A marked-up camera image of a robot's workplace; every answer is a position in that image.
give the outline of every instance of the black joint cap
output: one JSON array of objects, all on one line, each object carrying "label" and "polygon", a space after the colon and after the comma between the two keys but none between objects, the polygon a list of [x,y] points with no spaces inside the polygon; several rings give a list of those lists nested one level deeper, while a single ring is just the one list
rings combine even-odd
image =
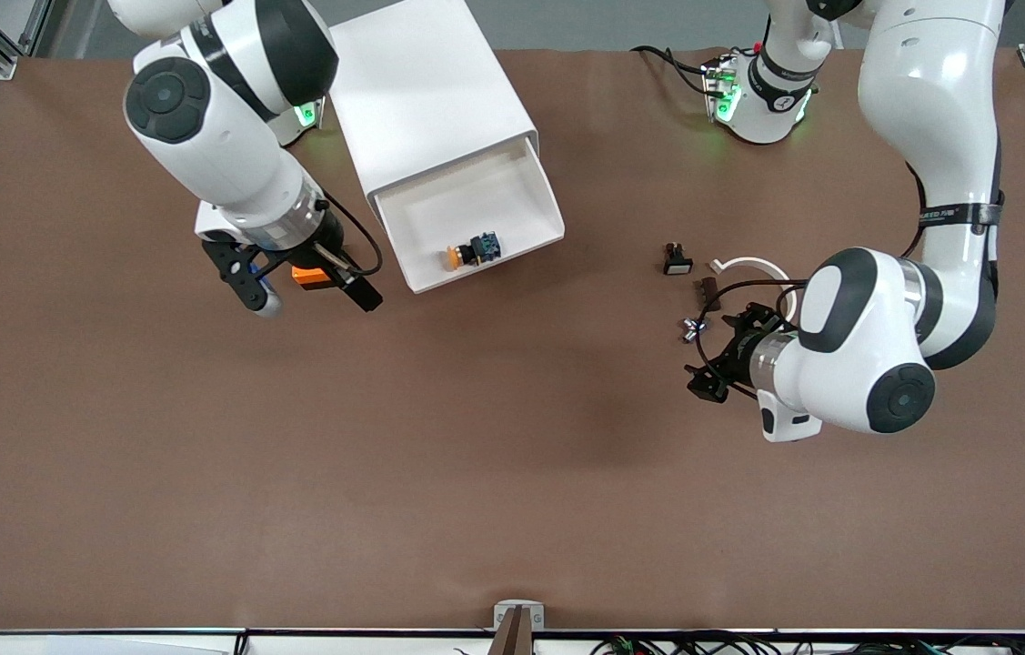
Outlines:
[{"label": "black joint cap", "polygon": [[932,372],[918,364],[901,364],[877,378],[868,394],[868,425],[883,434],[911,426],[925,417],[936,395]]},{"label": "black joint cap", "polygon": [[661,272],[665,275],[688,275],[694,271],[694,260],[682,252],[682,244],[666,244],[666,261]]},{"label": "black joint cap", "polygon": [[181,144],[200,132],[209,103],[209,82],[197,63],[182,57],[152,62],[125,91],[125,114],[136,132],[165,144]]},{"label": "black joint cap", "polygon": [[305,0],[257,0],[254,11],[265,58],[288,103],[296,107],[326,95],[338,54]]}]

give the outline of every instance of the black strap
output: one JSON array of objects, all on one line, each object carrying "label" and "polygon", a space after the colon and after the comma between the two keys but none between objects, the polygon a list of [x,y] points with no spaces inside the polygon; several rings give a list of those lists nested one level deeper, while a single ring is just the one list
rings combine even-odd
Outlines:
[{"label": "black strap", "polygon": [[197,42],[197,48],[201,51],[201,55],[204,55],[205,62],[209,64],[209,70],[219,77],[221,82],[237,91],[241,99],[253,108],[254,112],[257,112],[257,116],[262,117],[262,120],[271,120],[277,116],[265,107],[261,98],[258,98],[253,87],[250,87],[249,83],[246,82],[246,76],[241,75],[238,64],[233,62],[230,51],[225,50],[224,43],[217,36],[217,30],[213,27],[212,13],[193,21],[192,25],[189,25],[189,30],[193,34],[193,41]]},{"label": "black strap", "polygon": [[789,79],[791,82],[807,82],[807,80],[815,78],[817,72],[823,68],[823,64],[820,64],[815,69],[807,72],[786,70],[775,63],[775,60],[771,58],[770,54],[767,54],[766,43],[763,43],[763,49],[758,50],[758,59],[762,59],[763,66],[767,67],[767,70],[769,70],[772,75],[778,75],[783,79]]},{"label": "black strap", "polygon": [[919,224],[922,229],[940,224],[974,224],[980,229],[1000,222],[1001,204],[969,203],[927,207],[920,211]]},{"label": "black strap", "polygon": [[771,85],[770,82],[763,79],[763,74],[758,72],[757,59],[750,62],[750,66],[747,67],[746,77],[750,82],[750,90],[766,100],[768,110],[778,113],[778,115],[791,111],[807,95],[808,91],[811,90],[810,85],[795,88],[794,91],[786,91],[783,88]]}]

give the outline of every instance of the green led light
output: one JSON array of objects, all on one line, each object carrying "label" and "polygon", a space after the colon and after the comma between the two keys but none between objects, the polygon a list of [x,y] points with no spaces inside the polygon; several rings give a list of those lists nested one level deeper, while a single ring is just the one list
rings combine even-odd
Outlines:
[{"label": "green led light", "polygon": [[314,125],[314,109],[313,105],[303,108],[294,108],[294,113],[297,115],[297,123],[300,123],[302,127],[310,127]]},{"label": "green led light", "polygon": [[738,107],[739,100],[742,99],[742,87],[738,84],[731,87],[731,92],[719,100],[719,113],[716,116],[719,120],[724,123],[730,123],[731,117],[734,116],[734,108]]}]

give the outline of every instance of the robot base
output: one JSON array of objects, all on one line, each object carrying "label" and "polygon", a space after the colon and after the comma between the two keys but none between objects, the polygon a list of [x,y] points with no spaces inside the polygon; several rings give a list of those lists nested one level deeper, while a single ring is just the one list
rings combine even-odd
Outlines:
[{"label": "robot base", "polygon": [[782,141],[792,127],[803,120],[804,110],[811,99],[811,91],[786,112],[773,112],[767,103],[750,90],[747,80],[749,67],[755,58],[736,54],[720,63],[721,71],[734,71],[733,82],[722,84],[723,98],[707,101],[707,112],[716,124],[724,125],[742,141],[766,146]]}]

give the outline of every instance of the tabletop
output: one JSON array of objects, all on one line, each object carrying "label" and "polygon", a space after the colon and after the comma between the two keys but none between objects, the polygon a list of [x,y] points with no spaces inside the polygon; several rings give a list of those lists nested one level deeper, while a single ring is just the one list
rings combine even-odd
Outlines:
[{"label": "tabletop", "polygon": [[[1025,628],[1014,53],[997,327],[922,422],[770,444],[753,403],[684,388],[710,258],[807,275],[911,238],[859,57],[756,147],[653,57],[500,52],[566,238],[421,295],[384,248],[369,315],[282,272],[278,320],[218,281],[196,199],[126,129],[128,62],[23,60],[0,82],[0,628],[471,626],[508,597],[549,626]],[[330,119],[291,152],[369,218]],[[667,241],[695,275],[663,277]]]}]

